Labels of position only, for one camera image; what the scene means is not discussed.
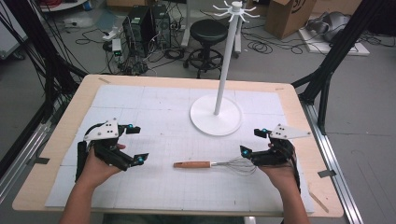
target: stand base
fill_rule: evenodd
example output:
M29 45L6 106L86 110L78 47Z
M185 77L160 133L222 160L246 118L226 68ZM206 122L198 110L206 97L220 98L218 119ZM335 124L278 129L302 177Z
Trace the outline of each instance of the stand base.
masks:
M196 100L191 107L191 121L204 133L223 136L235 132L242 124L242 111L232 100L222 98L221 108L215 115L217 96L207 95Z

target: white plastic part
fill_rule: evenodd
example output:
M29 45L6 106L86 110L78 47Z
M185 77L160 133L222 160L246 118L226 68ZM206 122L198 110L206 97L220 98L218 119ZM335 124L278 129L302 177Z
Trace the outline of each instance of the white plastic part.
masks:
M289 126L278 124L270 133L272 138L292 139L310 136L311 132L299 130Z
M115 138L119 136L119 124L117 119L112 119L102 126L92 129L84 136L85 141Z
M242 124L242 111L228 98L223 98L221 112L215 115L215 95L207 95L196 100L191 107L191 121L203 133L223 136L235 132Z

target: black stool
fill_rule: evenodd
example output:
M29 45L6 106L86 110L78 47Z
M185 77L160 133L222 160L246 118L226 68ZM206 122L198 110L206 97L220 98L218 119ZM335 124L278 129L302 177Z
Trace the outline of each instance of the black stool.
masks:
M221 71L223 56L210 47L227 38L227 27L218 21L202 20L195 22L191 26L190 34L204 48L193 51L183 63L183 67L187 68L191 64L198 68L197 78L201 78L201 71L206 72L217 68Z

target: gray floor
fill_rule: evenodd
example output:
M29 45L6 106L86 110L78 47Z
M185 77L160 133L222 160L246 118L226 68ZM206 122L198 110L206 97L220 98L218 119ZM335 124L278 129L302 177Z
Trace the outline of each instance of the gray floor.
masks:
M263 24L263 20L251 20L246 27ZM98 73L106 67L102 45L90 43L76 45L81 33L92 28L63 32L67 47L90 73ZM262 27L245 30L269 37ZM91 38L100 39L101 34ZM299 39L297 34L287 40ZM393 39L384 39L388 44ZM326 130L332 148L343 170L346 182L361 212L364 223L394 223L396 220L396 174L392 172L396 159L396 48L363 43L370 51L369 57L347 56L336 70L330 89ZM191 40L189 51L199 43ZM228 79L258 82L291 83L314 72L323 61L320 54L302 54L272 46L271 54L260 54L248 48L243 40L242 54L231 58ZM224 51L224 43L215 46ZM169 62L161 59L148 67ZM43 91L29 60L0 62L0 132L1 157L15 141L29 119L43 102ZM144 76L195 78L196 71L184 69L182 61L176 61L147 71ZM202 78L216 79L219 71L203 74ZM31 213L14 211L12 201L31 167L26 166L12 191L0 204L2 223L54 223L59 213ZM101 214L92 215L92 223L100 223ZM279 218L257 218L258 223L279 223ZM312 218L313 223L347 223L345 217Z

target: wooden whisk handle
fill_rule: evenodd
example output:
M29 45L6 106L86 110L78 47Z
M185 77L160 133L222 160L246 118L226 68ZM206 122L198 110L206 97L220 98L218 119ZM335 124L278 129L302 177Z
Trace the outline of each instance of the wooden whisk handle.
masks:
M176 168L210 168L210 161L180 161L175 162Z

